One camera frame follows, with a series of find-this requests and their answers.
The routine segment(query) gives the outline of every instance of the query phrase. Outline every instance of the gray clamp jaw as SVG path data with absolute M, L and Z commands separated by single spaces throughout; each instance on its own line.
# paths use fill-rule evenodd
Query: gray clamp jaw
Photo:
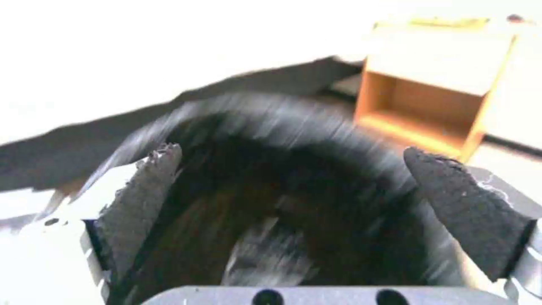
M 542 304 L 542 219 L 505 284 L 505 293 L 518 304 Z

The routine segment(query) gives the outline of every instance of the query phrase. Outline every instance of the wooden shelf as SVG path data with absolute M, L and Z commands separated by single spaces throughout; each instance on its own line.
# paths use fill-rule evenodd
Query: wooden shelf
M 361 116 L 360 126 L 382 132 L 406 145 L 414 145 L 450 157 L 460 157 L 468 130 L 421 120 L 405 113 L 380 110 Z
M 468 161 L 513 33 L 406 24 L 377 26 L 374 37 L 354 121 L 400 147 Z

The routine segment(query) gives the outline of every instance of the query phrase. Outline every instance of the gray metal plate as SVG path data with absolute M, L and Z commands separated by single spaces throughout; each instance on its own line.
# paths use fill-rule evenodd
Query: gray metal plate
M 273 288 L 283 303 L 254 302 L 264 288 L 181 287 L 165 291 L 144 305 L 505 305 L 513 302 L 490 293 L 448 287 L 288 287 Z

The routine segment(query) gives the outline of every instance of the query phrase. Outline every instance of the wooden cabinet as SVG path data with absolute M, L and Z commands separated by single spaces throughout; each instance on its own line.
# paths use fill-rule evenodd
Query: wooden cabinet
M 512 32 L 385 25 L 373 34 L 356 122 L 466 161 L 483 137 L 481 118 Z

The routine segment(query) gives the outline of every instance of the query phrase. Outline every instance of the black hole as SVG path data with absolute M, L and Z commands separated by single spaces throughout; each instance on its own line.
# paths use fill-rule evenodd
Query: black hole
M 265 289 L 254 296 L 252 305 L 284 305 L 284 299 L 278 291 Z
M 378 305 L 409 305 L 405 297 L 395 290 L 381 290 L 376 295 Z
M 45 225 L 46 226 L 52 226 L 52 225 L 54 225 L 55 223 L 58 223 L 58 222 L 59 222 L 58 218 L 51 218 L 51 219 L 49 219 L 49 220 L 47 220 L 45 222 Z

